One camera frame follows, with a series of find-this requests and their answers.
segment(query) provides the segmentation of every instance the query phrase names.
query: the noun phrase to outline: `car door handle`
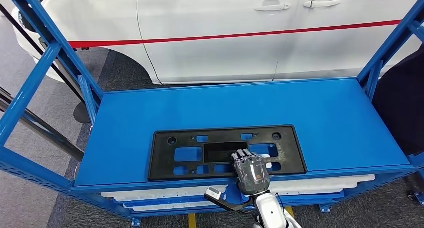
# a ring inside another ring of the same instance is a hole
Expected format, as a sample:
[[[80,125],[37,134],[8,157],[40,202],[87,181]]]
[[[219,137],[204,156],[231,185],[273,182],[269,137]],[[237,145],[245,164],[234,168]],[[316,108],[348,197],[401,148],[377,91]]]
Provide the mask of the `car door handle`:
[[[290,9],[290,7],[292,7],[290,4],[274,4],[256,7],[254,10],[259,12],[284,11]]]
[[[329,0],[329,1],[316,1],[308,0],[303,3],[303,6],[306,8],[319,8],[319,7],[332,7],[340,4],[340,0]]]

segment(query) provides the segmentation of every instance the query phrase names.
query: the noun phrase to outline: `mounting hole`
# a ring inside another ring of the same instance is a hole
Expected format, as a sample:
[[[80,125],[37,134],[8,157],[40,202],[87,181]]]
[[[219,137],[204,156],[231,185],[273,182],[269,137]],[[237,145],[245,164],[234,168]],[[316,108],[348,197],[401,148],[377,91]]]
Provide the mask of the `mounting hole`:
[[[171,137],[168,139],[168,144],[175,145],[177,143],[177,139],[175,137]]]
[[[276,133],[272,134],[272,138],[276,141],[279,141],[279,140],[281,140],[281,134],[276,132]]]

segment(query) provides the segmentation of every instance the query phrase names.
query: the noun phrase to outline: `yellow floor marking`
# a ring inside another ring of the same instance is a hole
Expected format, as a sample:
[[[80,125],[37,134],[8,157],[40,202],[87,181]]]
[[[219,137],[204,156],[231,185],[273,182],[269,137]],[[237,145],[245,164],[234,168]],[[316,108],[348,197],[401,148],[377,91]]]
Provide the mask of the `yellow floor marking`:
[[[196,214],[188,214],[188,228],[196,228]]]
[[[284,206],[284,208],[290,214],[291,217],[295,218],[295,214],[293,213],[293,209],[291,206]]]

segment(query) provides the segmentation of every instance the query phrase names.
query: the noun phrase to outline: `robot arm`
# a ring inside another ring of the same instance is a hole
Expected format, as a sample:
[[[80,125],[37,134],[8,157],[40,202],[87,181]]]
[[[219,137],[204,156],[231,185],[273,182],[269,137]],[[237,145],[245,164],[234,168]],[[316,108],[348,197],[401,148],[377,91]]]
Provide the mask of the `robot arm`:
[[[238,188],[242,194],[249,196],[249,200],[242,204],[228,203],[221,198],[221,192],[213,187],[208,187],[204,197],[227,211],[239,211],[254,205],[259,211],[254,228],[301,228],[268,190],[271,179],[264,159],[247,149],[239,149],[231,157],[238,176]]]

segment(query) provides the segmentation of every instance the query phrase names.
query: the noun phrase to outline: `blue metal rack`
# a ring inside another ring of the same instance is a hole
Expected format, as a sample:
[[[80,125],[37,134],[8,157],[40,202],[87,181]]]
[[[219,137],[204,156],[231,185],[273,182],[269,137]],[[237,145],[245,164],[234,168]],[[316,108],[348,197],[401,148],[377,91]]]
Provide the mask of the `blue metal rack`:
[[[47,49],[0,120],[0,169],[133,220],[135,226],[142,217],[222,209],[205,206],[135,212],[123,205],[172,204],[202,198],[186,196],[122,203],[99,193],[228,185],[225,194],[229,202],[240,203],[244,199],[233,178],[148,181],[155,131],[293,124],[308,172],[276,175],[271,177],[272,181],[375,175],[375,180],[359,183],[356,188],[341,193],[282,199],[291,206],[320,205],[323,212],[336,203],[424,168],[424,154],[406,157],[370,102],[380,71],[390,58],[412,34],[424,42],[424,0],[417,1],[356,78],[117,92],[100,89],[38,0],[12,1],[41,35]],[[4,147],[56,58],[79,84],[93,124],[76,180],[68,180]],[[248,94],[249,102],[241,94]]]

